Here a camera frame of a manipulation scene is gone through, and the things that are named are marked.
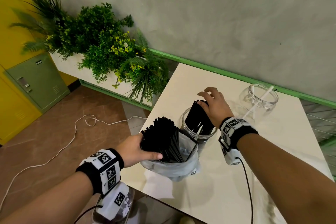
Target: concrete wall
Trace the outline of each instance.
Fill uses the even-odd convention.
[[[62,0],[100,2],[154,49],[336,101],[336,0]]]

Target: bundle of straws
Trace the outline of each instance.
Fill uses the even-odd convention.
[[[211,123],[203,108],[197,103],[198,101],[204,102],[203,100],[194,101],[185,119],[185,124],[196,134],[209,135],[212,133],[214,125]]]
[[[182,163],[188,160],[188,158],[181,155],[181,152],[184,153],[184,149],[180,149],[179,146],[179,128],[175,126],[172,120],[166,117],[157,118],[153,125],[141,132],[143,134],[143,140],[140,143],[141,149],[160,152],[163,156],[162,162]]]

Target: wire rack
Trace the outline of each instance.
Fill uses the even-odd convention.
[[[336,109],[307,100],[300,101],[336,180]]]

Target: white planter box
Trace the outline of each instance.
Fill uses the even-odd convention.
[[[73,56],[68,57],[67,60],[62,60],[62,56],[58,53],[51,54],[51,58],[53,59],[57,69],[63,73],[72,75],[119,95],[123,95],[128,98],[130,91],[132,90],[131,83],[121,82],[119,87],[115,89],[112,85],[116,83],[117,76],[114,73],[107,74],[107,80],[101,83],[97,83],[97,81],[92,77],[92,72],[88,68],[83,68],[81,70],[78,69],[78,63],[82,62],[83,55],[82,54],[74,54]],[[147,102],[145,99],[142,102],[145,105],[152,106],[151,102]]]

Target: glass jar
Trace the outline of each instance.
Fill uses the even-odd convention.
[[[214,127],[212,132],[208,135],[200,135],[200,134],[197,134],[197,133],[193,132],[190,128],[188,128],[188,126],[186,124],[186,120],[185,120],[185,118],[187,118],[187,116],[188,116],[188,113],[189,113],[190,109],[191,109],[191,107],[189,107],[187,110],[184,111],[184,113],[180,117],[178,127],[181,130],[184,130],[189,136],[191,136],[192,138],[194,138],[197,141],[197,143],[198,143],[198,154],[200,154],[201,151],[203,150],[204,146],[205,146],[205,143],[208,141],[208,139],[216,134],[217,128]]]
[[[279,98],[273,89],[263,96],[268,89],[269,87],[263,84],[252,84],[243,90],[239,95],[239,106],[236,110],[236,116],[253,125],[270,114]]]

